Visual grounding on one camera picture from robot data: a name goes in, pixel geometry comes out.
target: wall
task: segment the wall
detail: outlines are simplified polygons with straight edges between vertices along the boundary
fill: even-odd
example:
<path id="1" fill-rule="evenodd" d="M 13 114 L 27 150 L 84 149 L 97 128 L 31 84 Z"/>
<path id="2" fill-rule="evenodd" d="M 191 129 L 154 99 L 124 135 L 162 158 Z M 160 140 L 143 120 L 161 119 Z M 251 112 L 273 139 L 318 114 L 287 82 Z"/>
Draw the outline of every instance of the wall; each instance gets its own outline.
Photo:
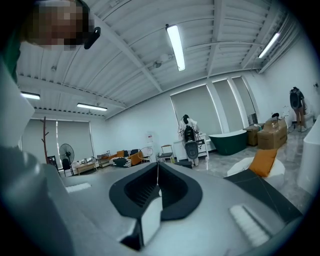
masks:
<path id="1" fill-rule="evenodd" d="M 104 119 L 84 116 L 81 114 L 69 114 L 65 112 L 45 110 L 38 110 L 32 116 L 34 119 L 43 119 L 44 117 L 46 117 L 47 120 L 89 122 L 94 155 L 101 155 L 108 150 L 109 137 L 106 121 Z"/>
<path id="2" fill-rule="evenodd" d="M 219 81 L 227 77 L 242 76 L 249 92 L 253 95 L 253 104 L 256 108 L 259 122 L 265 122 L 270 116 L 268 104 L 268 90 L 262 75 L 255 71 L 233 72 L 211 77 L 212 81 Z M 164 92 L 146 100 L 131 109 L 127 109 L 106 121 L 106 145 L 111 153 L 119 150 L 130 150 L 147 146 L 147 134 L 152 133 L 154 147 L 160 149 L 165 144 L 173 144 L 178 138 L 178 122 L 173 109 L 170 95 L 199 85 L 206 84 L 206 79 L 201 79 L 178 88 Z M 213 84 L 208 84 L 208 89 L 214 93 Z M 208 149 L 214 149 L 210 143 Z"/>
<path id="3" fill-rule="evenodd" d="M 98 118 L 68 115 L 67 113 L 35 113 L 34 118 L 73 120 L 90 122 L 91 139 L 95 155 L 100 155 L 106 151 L 115 154 L 119 150 L 141 149 L 149 146 L 147 134 L 153 136 L 154 154 L 160 151 L 160 147 L 165 144 L 173 144 L 178 138 L 178 122 L 171 102 L 170 95 L 181 91 L 208 84 L 209 92 L 215 99 L 217 111 L 224 113 L 222 104 L 217 104 L 217 91 L 212 83 L 228 78 L 242 76 L 249 93 L 252 97 L 253 105 L 256 110 L 257 118 L 260 123 L 265 122 L 271 116 L 269 107 L 270 94 L 268 84 L 264 75 L 257 74 L 255 71 L 233 72 L 210 77 L 209 81 L 201 79 L 166 91 L 158 96 L 148 99 L 130 109 L 104 121 Z M 229 132 L 222 122 L 224 133 Z M 208 150 L 215 149 L 214 145 L 207 141 Z"/>
<path id="4" fill-rule="evenodd" d="M 315 117 L 320 115 L 320 65 L 317 54 L 308 38 L 303 35 L 276 63 L 262 74 L 272 94 L 270 109 L 282 114 L 284 107 L 290 110 L 289 122 L 296 119 L 290 107 L 289 92 L 298 87 L 307 103 L 310 102 Z"/>

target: floor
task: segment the floor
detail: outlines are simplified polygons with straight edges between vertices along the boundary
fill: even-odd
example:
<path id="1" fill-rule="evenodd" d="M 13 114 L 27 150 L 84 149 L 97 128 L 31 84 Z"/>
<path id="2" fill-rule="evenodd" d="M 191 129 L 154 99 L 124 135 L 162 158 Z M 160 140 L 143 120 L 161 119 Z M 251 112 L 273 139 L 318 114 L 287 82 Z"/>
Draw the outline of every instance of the floor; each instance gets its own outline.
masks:
<path id="1" fill-rule="evenodd" d="M 301 213 L 306 213 L 313 197 L 297 185 L 297 176 L 302 159 L 303 140 L 308 134 L 298 132 L 296 129 L 288 134 L 287 142 L 278 149 L 276 158 L 280 160 L 285 167 L 284 184 L 279 190 Z M 220 155 L 218 152 L 209 154 L 208 170 L 204 157 L 200 157 L 199 166 L 194 166 L 193 170 L 214 175 L 216 177 L 226 177 L 227 171 L 237 162 L 244 158 L 254 157 L 258 148 L 248 146 L 245 150 L 233 155 Z M 117 170 L 118 167 L 107 166 L 100 172 L 109 172 Z"/>

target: backpack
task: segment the backpack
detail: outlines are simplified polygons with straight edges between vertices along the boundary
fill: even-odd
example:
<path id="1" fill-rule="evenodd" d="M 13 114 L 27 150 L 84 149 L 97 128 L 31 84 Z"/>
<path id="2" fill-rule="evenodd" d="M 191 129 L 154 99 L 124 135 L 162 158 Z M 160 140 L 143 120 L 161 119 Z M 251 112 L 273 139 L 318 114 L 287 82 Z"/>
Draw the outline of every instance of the backpack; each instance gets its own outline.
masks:
<path id="1" fill-rule="evenodd" d="M 292 89 L 290 91 L 290 104 L 294 110 L 299 108 L 300 103 L 300 90 L 299 89 Z"/>
<path id="2" fill-rule="evenodd" d="M 195 141 L 195 131 L 194 129 L 189 126 L 186 125 L 185 129 L 184 129 L 184 141 L 188 142 L 188 141 Z"/>

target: white metal ceiling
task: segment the white metal ceiling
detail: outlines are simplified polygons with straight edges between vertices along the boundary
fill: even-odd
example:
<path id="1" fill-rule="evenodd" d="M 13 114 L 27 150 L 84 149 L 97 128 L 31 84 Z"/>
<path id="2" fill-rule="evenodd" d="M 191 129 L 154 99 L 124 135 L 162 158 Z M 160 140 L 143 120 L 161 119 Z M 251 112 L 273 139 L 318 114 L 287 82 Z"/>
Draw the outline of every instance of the white metal ceiling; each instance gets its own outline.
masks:
<path id="1" fill-rule="evenodd" d="M 268 56 L 257 55 L 287 15 L 275 0 L 86 2 L 101 27 L 101 37 L 89 50 L 21 45 L 18 84 L 23 91 L 41 95 L 40 101 L 30 100 L 37 109 L 87 114 L 87 109 L 76 107 L 78 102 L 98 104 L 109 110 L 89 114 L 107 118 L 183 81 L 261 69 Z M 185 71 L 178 71 L 166 24 L 178 25 Z M 173 57 L 155 68 L 163 54 Z"/>

